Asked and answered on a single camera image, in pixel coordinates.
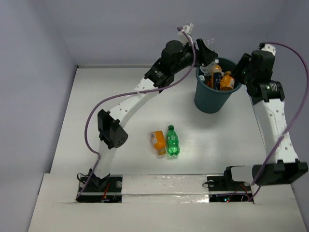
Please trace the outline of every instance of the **white table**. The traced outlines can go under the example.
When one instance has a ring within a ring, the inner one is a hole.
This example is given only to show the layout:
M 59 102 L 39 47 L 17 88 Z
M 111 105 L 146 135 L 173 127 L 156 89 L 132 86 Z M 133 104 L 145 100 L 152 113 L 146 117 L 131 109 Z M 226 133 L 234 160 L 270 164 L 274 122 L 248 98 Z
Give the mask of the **white table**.
M 306 231 L 290 186 L 262 189 L 260 197 L 274 201 L 259 206 L 152 201 L 74 203 L 76 174 L 87 173 L 97 158 L 84 144 L 88 114 L 100 100 L 132 91 L 147 71 L 77 70 L 51 173 L 44 177 L 29 231 Z M 196 84 L 192 72 L 132 117 L 125 127 L 129 139 L 117 150 L 112 174 L 221 174 L 227 166 L 264 160 L 264 145 L 245 87 L 233 93 L 218 113 L 208 115 L 194 105 Z M 108 110 L 119 101 L 107 102 L 102 108 Z M 180 140 L 177 159 L 158 157 L 150 142 L 151 132 L 165 132 L 170 124 Z M 96 114 L 88 135 L 91 146 L 98 149 Z M 188 186 L 182 187 L 185 193 Z M 199 194 L 207 194 L 197 188 Z M 284 194 L 276 200 L 278 192 Z
M 78 69 L 63 122 L 51 173 L 87 173 L 96 155 L 84 143 L 84 125 L 102 99 L 130 92 L 148 69 Z M 222 173 L 227 166 L 260 163 L 265 150 L 245 87 L 233 93 L 223 108 L 209 115 L 194 104 L 194 72 L 178 86 L 151 99 L 125 127 L 128 141 L 117 150 L 112 174 Z M 105 110 L 120 99 L 102 106 Z M 159 159 L 150 133 L 174 125 L 180 140 L 178 159 Z M 89 126 L 89 141 L 98 149 L 97 114 Z

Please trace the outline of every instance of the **screw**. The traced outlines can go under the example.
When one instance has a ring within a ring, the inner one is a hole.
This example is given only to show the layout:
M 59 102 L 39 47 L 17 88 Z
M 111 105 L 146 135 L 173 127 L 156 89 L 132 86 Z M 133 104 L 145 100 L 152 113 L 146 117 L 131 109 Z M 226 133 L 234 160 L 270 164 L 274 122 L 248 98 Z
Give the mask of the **screw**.
M 117 188 L 121 188 L 122 187 L 122 182 L 121 181 L 117 181 L 116 182 L 116 187 Z
M 209 181 L 208 181 L 208 186 L 209 186 L 209 187 L 214 187 L 214 184 L 213 184 L 212 182 L 213 182 L 213 180 L 209 180 Z

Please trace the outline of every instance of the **white wall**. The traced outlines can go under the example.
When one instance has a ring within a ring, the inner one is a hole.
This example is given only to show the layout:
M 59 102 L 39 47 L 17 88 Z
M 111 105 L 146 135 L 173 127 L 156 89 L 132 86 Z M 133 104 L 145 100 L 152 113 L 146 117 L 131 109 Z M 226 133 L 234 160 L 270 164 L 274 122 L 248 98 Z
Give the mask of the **white wall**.
M 309 1 L 287 1 L 274 28 L 267 35 L 267 41 L 281 42 L 296 49 L 309 62 Z M 272 79 L 283 84 L 287 121 L 294 116 L 304 95 L 306 74 L 301 61 L 285 48 L 276 47 L 276 62 Z M 293 146 L 301 159 L 309 163 L 309 102 L 290 131 Z M 293 184 L 299 208 L 309 228 L 309 174 Z
M 176 27 L 214 38 L 220 56 L 256 48 L 285 0 L 44 0 L 77 64 L 153 64 Z
M 0 231 L 28 230 L 76 65 L 41 0 L 0 1 Z

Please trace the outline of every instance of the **bottle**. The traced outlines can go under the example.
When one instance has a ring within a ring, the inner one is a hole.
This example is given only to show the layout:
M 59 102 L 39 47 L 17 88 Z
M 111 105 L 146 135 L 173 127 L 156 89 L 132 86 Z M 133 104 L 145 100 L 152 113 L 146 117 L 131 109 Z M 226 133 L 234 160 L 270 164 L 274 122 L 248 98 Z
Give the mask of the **bottle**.
M 216 64 L 213 67 L 212 77 L 211 77 L 211 87 L 216 90 L 220 90 L 220 82 L 222 79 L 222 68 L 219 65 L 219 60 L 215 59 Z
M 198 76 L 199 78 L 200 78 L 200 80 L 203 82 L 203 83 L 205 83 L 205 77 L 204 77 L 204 75 L 200 75 L 200 76 Z
M 166 154 L 166 142 L 162 131 L 155 131 L 151 133 L 151 141 L 158 151 L 158 155 Z
M 212 71 L 213 71 L 215 64 L 216 63 L 213 61 L 212 63 L 210 63 L 206 67 L 203 67 L 203 66 L 199 67 L 201 69 L 201 71 L 204 73 L 205 83 L 208 87 L 211 86 L 211 76 L 212 76 Z
M 168 153 L 172 156 L 177 156 L 180 153 L 179 141 L 176 132 L 174 131 L 174 126 L 169 126 L 169 131 L 167 134 L 167 143 L 168 143 Z
M 220 90 L 221 91 L 229 91 L 234 88 L 235 80 L 233 77 L 230 76 L 231 72 L 226 71 L 224 74 L 224 77 L 221 80 L 220 83 Z

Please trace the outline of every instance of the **green bottle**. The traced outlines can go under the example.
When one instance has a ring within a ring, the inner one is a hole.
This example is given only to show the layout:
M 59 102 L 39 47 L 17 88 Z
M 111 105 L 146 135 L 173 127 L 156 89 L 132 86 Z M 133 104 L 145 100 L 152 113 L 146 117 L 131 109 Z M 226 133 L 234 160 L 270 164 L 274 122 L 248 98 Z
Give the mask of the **green bottle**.
M 177 156 L 180 153 L 180 148 L 178 146 L 178 136 L 176 132 L 174 131 L 174 126 L 169 126 L 169 131 L 167 134 L 167 144 L 168 144 L 168 153 L 173 156 Z

